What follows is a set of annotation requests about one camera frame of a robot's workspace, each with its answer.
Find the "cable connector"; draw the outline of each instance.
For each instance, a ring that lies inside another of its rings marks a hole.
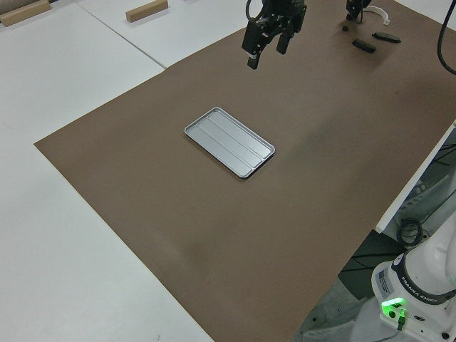
[[[398,330],[402,331],[402,328],[405,325],[405,309],[400,310],[400,316],[398,321]]]

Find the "white curved object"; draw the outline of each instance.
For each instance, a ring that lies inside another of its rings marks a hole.
[[[391,22],[390,18],[388,17],[388,13],[386,13],[380,7],[367,6],[363,11],[377,13],[379,16],[381,16],[383,18],[383,25],[385,25],[385,26],[388,26]]]

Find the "brown paper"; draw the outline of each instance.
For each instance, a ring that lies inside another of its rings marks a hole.
[[[389,27],[343,32],[343,2],[307,4],[258,70],[240,31],[36,143],[216,342],[293,336],[456,116],[439,24],[379,0]],[[214,106],[276,147],[248,180],[183,133]]]

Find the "wooden bar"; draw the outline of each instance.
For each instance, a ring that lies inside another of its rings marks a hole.
[[[40,0],[32,4],[21,7],[20,9],[15,9],[11,12],[0,15],[0,21],[5,26],[10,26],[16,24],[20,21],[26,20],[41,14],[51,9],[51,5],[48,0]]]
[[[145,18],[146,16],[150,16],[157,12],[163,11],[164,9],[168,8],[168,1],[167,0],[155,0],[149,4],[137,7],[136,9],[132,9],[131,11],[126,12],[127,20],[132,23],[134,21],[140,20]]]

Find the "silver rectangular tray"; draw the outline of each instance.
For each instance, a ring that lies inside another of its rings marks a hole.
[[[273,145],[221,108],[213,108],[185,134],[241,178],[248,178],[275,152]]]

